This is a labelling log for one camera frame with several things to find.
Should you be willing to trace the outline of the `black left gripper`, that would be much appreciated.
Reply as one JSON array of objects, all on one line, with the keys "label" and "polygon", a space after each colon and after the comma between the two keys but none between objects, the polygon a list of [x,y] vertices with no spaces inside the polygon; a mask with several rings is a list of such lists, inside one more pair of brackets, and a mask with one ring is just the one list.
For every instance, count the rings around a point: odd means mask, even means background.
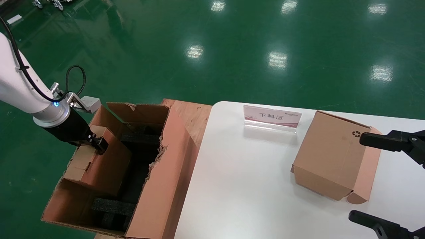
[{"label": "black left gripper", "polygon": [[55,136],[62,142],[67,142],[74,146],[90,145],[95,148],[97,154],[103,155],[109,144],[103,136],[97,137],[93,133],[88,123],[72,108],[68,118],[55,127],[44,127],[44,130]]}]

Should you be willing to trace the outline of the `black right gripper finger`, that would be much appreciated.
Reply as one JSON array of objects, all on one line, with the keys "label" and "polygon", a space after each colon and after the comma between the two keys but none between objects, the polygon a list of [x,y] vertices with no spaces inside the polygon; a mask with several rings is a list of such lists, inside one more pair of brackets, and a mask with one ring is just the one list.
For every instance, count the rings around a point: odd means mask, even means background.
[{"label": "black right gripper finger", "polygon": [[379,239],[424,239],[425,227],[410,232],[399,224],[387,221],[367,213],[352,210],[349,221],[372,229]]},{"label": "black right gripper finger", "polygon": [[360,144],[385,151],[404,152],[425,168],[425,131],[414,133],[392,130],[387,135],[364,132]]}]

